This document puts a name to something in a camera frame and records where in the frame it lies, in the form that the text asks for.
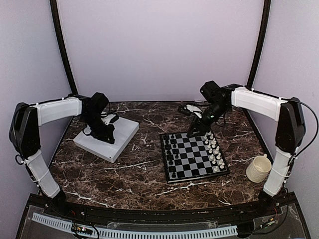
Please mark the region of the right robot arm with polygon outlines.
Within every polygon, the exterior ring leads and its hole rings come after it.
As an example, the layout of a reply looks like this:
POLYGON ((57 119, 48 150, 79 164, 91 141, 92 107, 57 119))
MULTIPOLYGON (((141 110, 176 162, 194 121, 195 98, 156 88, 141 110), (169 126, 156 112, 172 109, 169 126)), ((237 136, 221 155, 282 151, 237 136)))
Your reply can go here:
POLYGON ((241 108, 272 123, 274 157, 263 192, 271 197, 277 195, 290 176, 296 159, 311 145, 310 142, 303 145, 306 134, 303 109, 307 104, 296 97, 273 96, 239 84, 222 87, 215 81, 204 83, 200 93, 208 103, 205 110, 192 104, 182 107, 188 115, 194 115, 187 132, 189 137, 210 132, 212 124, 232 108, 241 108))

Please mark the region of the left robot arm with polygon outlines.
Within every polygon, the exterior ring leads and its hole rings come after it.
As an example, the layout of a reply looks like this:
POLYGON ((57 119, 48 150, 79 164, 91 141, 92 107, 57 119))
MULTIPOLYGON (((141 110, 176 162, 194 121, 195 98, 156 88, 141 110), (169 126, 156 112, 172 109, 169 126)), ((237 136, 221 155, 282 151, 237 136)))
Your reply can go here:
POLYGON ((53 199, 63 193, 42 157, 39 127, 63 118, 81 116, 91 130, 91 137, 114 144, 115 127, 102 120, 106 116, 103 110, 108 104, 108 98, 96 92, 92 97, 70 94, 60 99, 16 105, 9 139, 21 158, 17 163, 26 166, 33 182, 45 196, 53 199))

